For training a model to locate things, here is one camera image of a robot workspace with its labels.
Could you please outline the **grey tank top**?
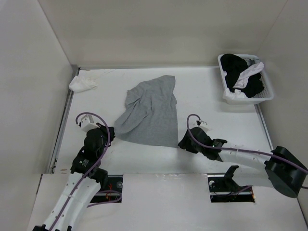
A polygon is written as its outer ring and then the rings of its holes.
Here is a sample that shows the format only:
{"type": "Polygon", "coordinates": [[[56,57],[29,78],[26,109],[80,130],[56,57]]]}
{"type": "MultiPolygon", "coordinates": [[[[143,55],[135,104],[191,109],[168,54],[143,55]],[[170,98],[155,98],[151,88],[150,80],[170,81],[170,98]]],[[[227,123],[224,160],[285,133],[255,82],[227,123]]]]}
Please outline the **grey tank top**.
{"type": "Polygon", "coordinates": [[[143,145],[177,147],[177,100],[174,76],[143,81],[127,91],[125,112],[115,121],[115,136],[143,145]]]}

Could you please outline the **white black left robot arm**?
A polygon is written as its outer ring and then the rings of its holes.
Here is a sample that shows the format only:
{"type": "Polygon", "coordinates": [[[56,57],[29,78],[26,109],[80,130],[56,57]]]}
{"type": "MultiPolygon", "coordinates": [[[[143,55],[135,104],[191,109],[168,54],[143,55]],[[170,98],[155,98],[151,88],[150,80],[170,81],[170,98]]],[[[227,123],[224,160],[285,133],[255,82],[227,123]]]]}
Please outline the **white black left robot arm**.
{"type": "Polygon", "coordinates": [[[34,231],[73,231],[76,228],[95,194],[108,186],[108,172],[99,166],[114,138],[114,128],[99,123],[86,132],[60,198],[43,224],[35,226],[34,231]]]}

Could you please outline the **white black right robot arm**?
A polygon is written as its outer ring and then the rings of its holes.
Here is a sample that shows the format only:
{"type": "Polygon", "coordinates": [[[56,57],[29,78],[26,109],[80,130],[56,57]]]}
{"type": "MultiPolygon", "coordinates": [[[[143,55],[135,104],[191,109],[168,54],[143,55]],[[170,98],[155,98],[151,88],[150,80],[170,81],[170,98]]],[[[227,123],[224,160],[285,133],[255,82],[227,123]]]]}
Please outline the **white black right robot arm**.
{"type": "Polygon", "coordinates": [[[213,161],[232,163],[222,185],[233,192],[246,186],[262,186],[296,198],[308,174],[308,169],[284,147],[278,146],[269,154],[241,149],[226,140],[211,139],[200,127],[187,130],[178,146],[213,161]]]}

